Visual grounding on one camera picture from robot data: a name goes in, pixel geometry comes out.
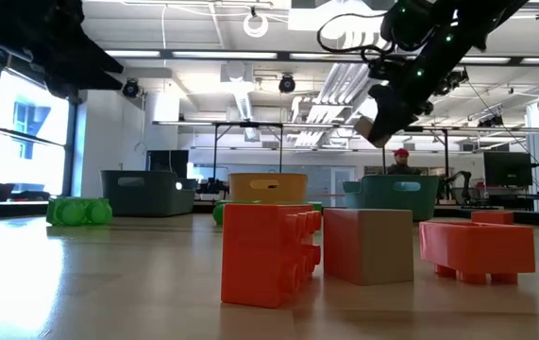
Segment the black computer monitor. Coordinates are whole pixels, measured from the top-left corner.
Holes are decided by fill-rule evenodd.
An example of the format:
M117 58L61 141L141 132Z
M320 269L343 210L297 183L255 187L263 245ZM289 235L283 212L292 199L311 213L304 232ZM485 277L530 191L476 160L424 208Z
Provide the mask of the black computer monitor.
M532 185L531 155L520 152L484 152L485 185L525 187Z
M147 152L146 168L149 171L170 171L184 178L188 162L188 150L151 150Z

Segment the large bright window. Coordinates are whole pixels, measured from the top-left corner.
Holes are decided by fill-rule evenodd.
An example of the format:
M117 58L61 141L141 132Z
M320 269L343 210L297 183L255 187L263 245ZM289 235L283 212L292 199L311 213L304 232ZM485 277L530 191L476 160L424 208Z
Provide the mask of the large bright window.
M0 74L0 184L14 193L64 189L70 103L26 78Z

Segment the pale wooden cube block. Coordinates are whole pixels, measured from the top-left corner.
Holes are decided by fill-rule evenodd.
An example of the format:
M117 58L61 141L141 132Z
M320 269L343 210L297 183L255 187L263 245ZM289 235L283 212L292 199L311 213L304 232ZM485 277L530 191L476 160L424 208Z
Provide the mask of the pale wooden cube block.
M413 280L413 213L336 209L323 213L328 276L360 286Z

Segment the person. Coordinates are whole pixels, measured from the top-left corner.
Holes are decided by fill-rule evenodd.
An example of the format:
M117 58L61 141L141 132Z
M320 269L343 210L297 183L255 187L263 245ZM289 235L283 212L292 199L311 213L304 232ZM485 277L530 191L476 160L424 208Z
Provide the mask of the person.
M387 170L387 175L420 175L421 170L410 167L408 164L409 152L405 148L399 148L394 152L395 162L390 165Z

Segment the dark green plastic bin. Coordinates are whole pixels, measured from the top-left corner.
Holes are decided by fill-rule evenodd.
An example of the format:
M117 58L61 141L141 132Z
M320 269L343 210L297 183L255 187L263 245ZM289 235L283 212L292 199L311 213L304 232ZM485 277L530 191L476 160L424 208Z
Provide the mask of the dark green plastic bin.
M101 170L103 197L114 216L168 217L191 213L195 179L170 171Z

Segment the orange-red plastic building brick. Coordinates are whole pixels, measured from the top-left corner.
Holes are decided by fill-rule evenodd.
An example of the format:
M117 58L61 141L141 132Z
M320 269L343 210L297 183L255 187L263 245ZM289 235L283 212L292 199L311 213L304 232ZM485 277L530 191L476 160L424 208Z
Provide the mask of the orange-red plastic building brick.
M471 220L476 223L513 225L514 214L505 211L474 211Z
M221 301L278 308L295 298L321 261L313 235L322 214L309 204L224 208Z
M435 274L466 283L516 284L536 269L533 229L476 222L422 222L422 260Z

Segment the white ceiling duct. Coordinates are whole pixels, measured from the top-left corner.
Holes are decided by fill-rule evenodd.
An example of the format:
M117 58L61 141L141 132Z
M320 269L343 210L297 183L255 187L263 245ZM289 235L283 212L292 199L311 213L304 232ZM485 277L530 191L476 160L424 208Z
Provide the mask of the white ceiling duct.
M221 65L220 82L223 89L232 94L239 118L245 123L253 120L249 94L255 90L254 71L251 64L242 61L227 61Z

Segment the teal plastic bin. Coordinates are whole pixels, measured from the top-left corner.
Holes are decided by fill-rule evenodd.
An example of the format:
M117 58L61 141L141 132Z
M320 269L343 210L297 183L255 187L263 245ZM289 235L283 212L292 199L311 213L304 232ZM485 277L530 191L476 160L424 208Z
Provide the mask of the teal plastic bin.
M423 175L371 175L345 181L349 209L408 210L413 221L433 217L440 178Z

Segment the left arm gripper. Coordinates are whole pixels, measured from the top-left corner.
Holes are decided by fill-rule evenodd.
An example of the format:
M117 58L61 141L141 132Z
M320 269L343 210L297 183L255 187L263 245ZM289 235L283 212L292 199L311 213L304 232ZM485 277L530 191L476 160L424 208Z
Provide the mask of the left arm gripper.
M25 57L36 71L67 63L103 72L123 66L84 32L82 0L0 0L0 44ZM44 75L49 93L60 99L83 90L116 91L122 83L105 73Z

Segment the black metal frame stand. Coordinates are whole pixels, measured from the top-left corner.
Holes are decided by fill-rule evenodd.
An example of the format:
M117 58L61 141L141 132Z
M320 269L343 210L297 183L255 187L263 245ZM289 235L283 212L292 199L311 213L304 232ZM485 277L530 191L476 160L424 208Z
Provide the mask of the black metal frame stand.
M283 164L283 138L284 138L284 125L282 123L271 123L271 122L256 122L256 121L242 121L242 122L213 122L214 126L214 135L213 135L213 164L212 164L212 177L214 179L216 176L216 167L217 167L217 151L218 151L218 142L222 138L222 135L219 134L219 127L225 126L227 129L225 132L228 132L232 127L238 128L267 128L272 132L276 139L279 142L279 159L278 159L278 171L282 172Z
M443 157L444 157L444 168L445 168L445 176L448 177L449 176L449 167L450 167L450 161L449 161L449 144L448 144L448 138L449 138L449 131L448 129L446 128L440 128L440 127L420 127L420 126L412 126L412 127L406 127L403 129L403 134L405 135L409 135L409 136L415 136L415 135L420 135L422 133L429 133L430 135L433 136L433 138L439 142L442 147L443 147ZM387 153L392 153L393 154L393 158L395 160L395 163L394 164L399 164L399 163L405 163L406 166L409 165L409 150L406 149L406 148L402 148L402 149L405 149L405 152L403 152L403 154L400 154L400 152L398 152L399 148L398 149L393 149L391 151L388 151L387 148L385 148L384 146L382 148L380 148L379 150L381 150L381 155L382 155L382 168L383 168L383 173L386 174L388 171L388 166L387 166L387 163L386 163L386 154ZM439 150L420 150L422 152L425 152L425 153L431 153L431 154L437 154L438 152L440 152Z

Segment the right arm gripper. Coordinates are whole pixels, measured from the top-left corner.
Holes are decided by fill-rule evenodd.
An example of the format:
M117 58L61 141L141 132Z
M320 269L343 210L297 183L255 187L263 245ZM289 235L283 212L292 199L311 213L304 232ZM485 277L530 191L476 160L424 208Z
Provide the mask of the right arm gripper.
M385 55L368 62L373 79L387 85L373 85L368 95L377 104L373 125L373 146L385 146L398 131L415 121L417 115L433 111L430 97L440 81L453 70L453 55L423 51L414 59Z

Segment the orange plastic bin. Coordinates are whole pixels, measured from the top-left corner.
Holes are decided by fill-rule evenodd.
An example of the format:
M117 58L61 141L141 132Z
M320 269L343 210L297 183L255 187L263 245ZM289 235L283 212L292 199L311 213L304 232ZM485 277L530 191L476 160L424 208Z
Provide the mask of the orange plastic bin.
M307 196L308 177L296 173L231 173L228 184L232 200L302 202Z

